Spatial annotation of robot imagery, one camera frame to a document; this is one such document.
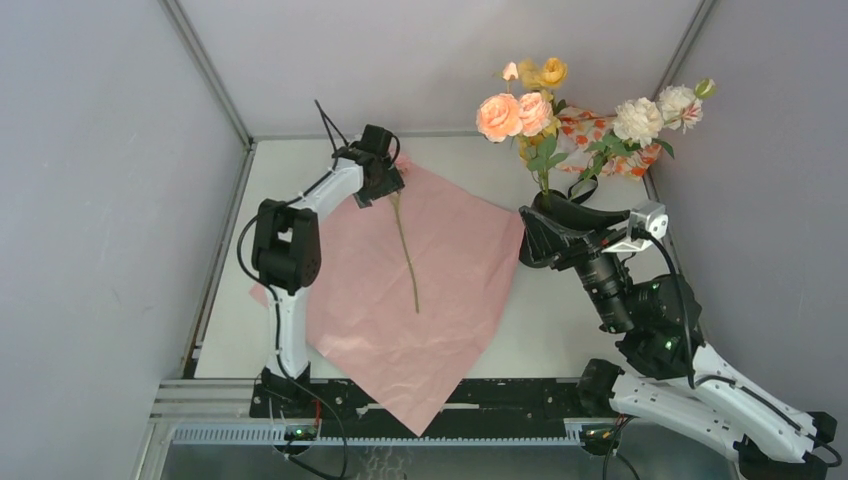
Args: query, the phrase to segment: pink paper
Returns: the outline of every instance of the pink paper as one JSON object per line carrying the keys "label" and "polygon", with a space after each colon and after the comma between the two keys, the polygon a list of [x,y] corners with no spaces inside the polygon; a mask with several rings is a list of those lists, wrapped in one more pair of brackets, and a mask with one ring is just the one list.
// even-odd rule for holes
{"label": "pink paper", "polygon": [[494,337],[524,228],[515,212],[405,170],[401,221],[421,312],[391,202],[360,209],[350,198],[321,223],[307,336],[420,436]]}

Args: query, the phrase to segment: white wall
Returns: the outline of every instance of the white wall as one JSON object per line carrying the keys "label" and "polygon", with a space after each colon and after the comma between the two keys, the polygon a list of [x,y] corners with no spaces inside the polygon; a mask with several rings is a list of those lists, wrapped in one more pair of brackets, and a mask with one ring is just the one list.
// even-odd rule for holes
{"label": "white wall", "polygon": [[697,0],[183,0],[253,135],[474,130],[510,61],[560,56],[575,104],[650,96]]}
{"label": "white wall", "polygon": [[0,3],[0,478],[127,478],[241,157],[157,2]]}
{"label": "white wall", "polygon": [[778,397],[842,421],[843,454],[846,19],[838,1],[721,2],[681,79],[712,76],[718,94],[701,125],[669,136],[677,160],[653,169],[717,348]]}

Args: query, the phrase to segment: orange flower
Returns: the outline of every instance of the orange flower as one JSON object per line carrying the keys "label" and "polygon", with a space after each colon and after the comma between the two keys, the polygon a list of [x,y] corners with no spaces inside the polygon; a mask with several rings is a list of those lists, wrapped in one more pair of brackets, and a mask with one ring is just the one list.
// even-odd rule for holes
{"label": "orange flower", "polygon": [[524,135],[532,137],[551,124],[551,104],[539,92],[525,93],[518,104],[521,106],[518,116],[524,124],[521,131]]}
{"label": "orange flower", "polygon": [[490,142],[502,142],[521,133],[520,112],[518,100],[508,93],[489,97],[477,110],[477,130]]}

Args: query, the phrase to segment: patterned cloth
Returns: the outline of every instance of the patterned cloth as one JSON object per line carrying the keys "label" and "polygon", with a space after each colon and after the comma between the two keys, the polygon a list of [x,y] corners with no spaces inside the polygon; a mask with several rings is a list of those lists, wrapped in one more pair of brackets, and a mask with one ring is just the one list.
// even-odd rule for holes
{"label": "patterned cloth", "polygon": [[[591,160],[591,153],[586,153],[586,147],[600,140],[612,129],[615,116],[598,115],[591,110],[577,107],[566,107],[558,115],[562,122],[562,133],[558,139],[558,151],[568,152],[568,158],[557,165],[560,170],[581,173]],[[659,158],[661,147],[651,145],[633,152],[629,157],[614,157],[613,161],[604,166],[602,175],[613,173],[623,174],[633,179],[639,179],[648,167]]]}

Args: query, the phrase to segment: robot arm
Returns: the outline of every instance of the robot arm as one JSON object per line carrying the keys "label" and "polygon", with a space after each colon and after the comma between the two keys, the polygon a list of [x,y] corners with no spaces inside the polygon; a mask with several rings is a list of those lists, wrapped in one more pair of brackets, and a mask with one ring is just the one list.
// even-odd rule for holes
{"label": "robot arm", "polygon": [[[599,212],[553,197],[551,207],[547,213],[520,209],[531,257],[557,270],[575,269],[601,330],[624,334],[616,346],[645,377],[592,360],[578,386],[587,410],[663,425],[739,462],[749,480],[825,478],[828,464],[812,451],[833,440],[833,417],[784,404],[721,358],[703,340],[701,306],[682,276],[634,284],[618,260],[617,252],[642,251],[654,243],[649,236],[665,235],[664,206],[646,202],[630,212]],[[626,228],[615,228],[624,222]]]}
{"label": "robot arm", "polygon": [[309,365],[306,304],[321,269],[318,223],[351,195],[364,208],[403,188],[389,155],[393,138],[391,132],[367,125],[361,140],[333,153],[334,166],[297,201],[265,200],[259,206],[251,263],[268,287],[274,333],[267,368],[278,377],[296,379]]}

